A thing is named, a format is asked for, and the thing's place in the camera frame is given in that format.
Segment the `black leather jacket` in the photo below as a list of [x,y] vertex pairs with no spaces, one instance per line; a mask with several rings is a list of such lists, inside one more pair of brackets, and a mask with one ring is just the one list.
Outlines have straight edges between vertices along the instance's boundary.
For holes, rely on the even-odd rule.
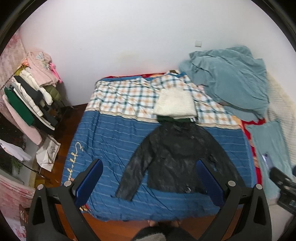
[[206,194],[196,171],[199,160],[207,160],[223,177],[245,186],[227,153],[207,130],[195,123],[164,122],[135,150],[115,195],[132,201],[145,175],[151,189]]

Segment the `clothes rack with hanging clothes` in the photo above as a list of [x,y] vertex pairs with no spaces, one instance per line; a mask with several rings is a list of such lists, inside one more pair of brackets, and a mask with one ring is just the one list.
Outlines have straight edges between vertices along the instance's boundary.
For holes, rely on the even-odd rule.
[[44,135],[55,132],[66,113],[57,89],[61,83],[51,56],[32,49],[1,87],[7,118],[36,145],[43,142]]

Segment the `red patterned under sheet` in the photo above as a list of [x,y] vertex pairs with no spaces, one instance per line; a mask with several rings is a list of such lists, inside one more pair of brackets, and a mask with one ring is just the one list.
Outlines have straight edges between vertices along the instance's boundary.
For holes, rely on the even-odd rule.
[[241,126],[243,132],[245,133],[245,135],[246,135],[246,137],[247,137],[247,139],[249,141],[251,150],[252,150],[252,156],[253,156],[253,161],[254,161],[254,165],[255,165],[257,183],[259,183],[259,184],[262,184],[261,170],[260,170],[259,163],[258,163],[258,160],[257,160],[257,155],[256,155],[254,143],[252,141],[251,133],[247,130],[246,127],[248,125],[260,126],[260,125],[263,125],[264,123],[265,123],[265,119],[258,120],[257,122],[255,122],[255,121],[243,121],[243,120],[240,121],[240,126]]

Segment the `teal blue pillow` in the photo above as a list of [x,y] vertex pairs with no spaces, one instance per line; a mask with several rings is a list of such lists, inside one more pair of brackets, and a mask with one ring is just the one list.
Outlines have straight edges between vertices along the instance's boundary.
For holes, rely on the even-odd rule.
[[273,120],[263,125],[247,125],[261,170],[262,186],[268,200],[276,199],[280,189],[269,178],[270,168],[276,167],[292,178],[292,165],[283,138],[280,122]]

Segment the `white paper bag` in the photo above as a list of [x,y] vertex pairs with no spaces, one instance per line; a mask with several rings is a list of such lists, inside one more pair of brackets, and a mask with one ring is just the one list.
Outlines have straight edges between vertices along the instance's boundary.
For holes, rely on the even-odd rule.
[[61,144],[52,136],[46,137],[43,145],[36,152],[36,160],[38,165],[51,172],[55,163],[55,159],[60,150]]

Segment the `white quilted headboard cushion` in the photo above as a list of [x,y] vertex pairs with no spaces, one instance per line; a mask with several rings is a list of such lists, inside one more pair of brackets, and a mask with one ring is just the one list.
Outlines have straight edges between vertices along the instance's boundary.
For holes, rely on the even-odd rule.
[[280,84],[267,73],[269,106],[268,121],[279,120],[292,166],[295,166],[295,103]]

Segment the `teal blue crumpled blanket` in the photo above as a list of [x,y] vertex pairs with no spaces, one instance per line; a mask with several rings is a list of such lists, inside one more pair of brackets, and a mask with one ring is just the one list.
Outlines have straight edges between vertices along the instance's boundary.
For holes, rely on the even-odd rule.
[[266,65],[248,47],[195,51],[180,63],[179,70],[239,119],[264,118],[269,106]]

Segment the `blue striped plaid bed sheet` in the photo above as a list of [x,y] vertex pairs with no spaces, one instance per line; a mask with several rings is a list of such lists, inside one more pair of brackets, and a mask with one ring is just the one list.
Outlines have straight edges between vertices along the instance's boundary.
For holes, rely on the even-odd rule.
[[103,172],[88,202],[81,207],[108,220],[173,220],[214,215],[207,195],[177,194],[150,189],[143,180],[132,201],[115,197],[125,166],[143,139],[157,126],[154,105],[162,89],[181,88],[191,94],[197,124],[222,146],[248,187],[257,181],[251,147],[241,127],[223,106],[194,85],[184,73],[109,77],[96,82],[65,161],[63,181],[73,180],[100,159]]

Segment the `dark green folded garment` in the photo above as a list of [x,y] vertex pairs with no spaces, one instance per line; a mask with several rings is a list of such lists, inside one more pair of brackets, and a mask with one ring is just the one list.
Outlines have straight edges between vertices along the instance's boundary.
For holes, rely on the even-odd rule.
[[172,118],[170,116],[157,116],[157,121],[159,123],[196,123],[197,119],[195,117],[192,118]]

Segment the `white fluffy folded garment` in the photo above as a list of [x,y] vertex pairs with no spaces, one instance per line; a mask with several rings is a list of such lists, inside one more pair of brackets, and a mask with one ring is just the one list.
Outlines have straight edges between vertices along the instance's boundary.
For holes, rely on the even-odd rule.
[[160,90],[154,114],[174,119],[195,118],[198,115],[191,93],[176,87]]

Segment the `white wall switch plate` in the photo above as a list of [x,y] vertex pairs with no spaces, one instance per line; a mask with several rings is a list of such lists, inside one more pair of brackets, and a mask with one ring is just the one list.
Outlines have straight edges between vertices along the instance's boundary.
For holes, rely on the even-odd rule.
[[195,41],[195,47],[201,48],[202,47],[202,41]]

